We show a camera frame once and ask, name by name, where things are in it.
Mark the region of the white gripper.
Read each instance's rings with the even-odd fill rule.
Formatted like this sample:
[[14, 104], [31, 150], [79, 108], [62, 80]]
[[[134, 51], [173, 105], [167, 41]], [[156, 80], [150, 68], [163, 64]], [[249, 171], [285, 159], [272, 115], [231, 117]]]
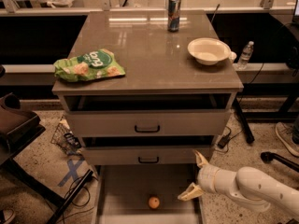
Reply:
[[198, 150], [195, 150], [193, 153], [197, 166], [201, 168], [197, 176], [199, 185], [191, 183], [179, 194], [179, 200], [186, 202], [198, 198], [204, 194], [204, 191], [209, 193], [232, 194], [237, 190], [236, 172], [208, 164], [208, 160]]

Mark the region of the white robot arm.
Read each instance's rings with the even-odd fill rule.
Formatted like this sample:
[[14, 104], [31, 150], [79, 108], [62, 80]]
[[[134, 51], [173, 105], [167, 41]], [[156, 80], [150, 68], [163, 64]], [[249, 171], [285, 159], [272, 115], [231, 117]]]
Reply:
[[253, 167], [238, 171], [221, 169], [210, 164], [197, 150], [194, 151], [199, 167], [197, 182], [192, 182], [178, 199], [188, 201], [204, 193], [217, 193], [251, 211], [265, 212], [273, 204], [299, 221], [299, 191]]

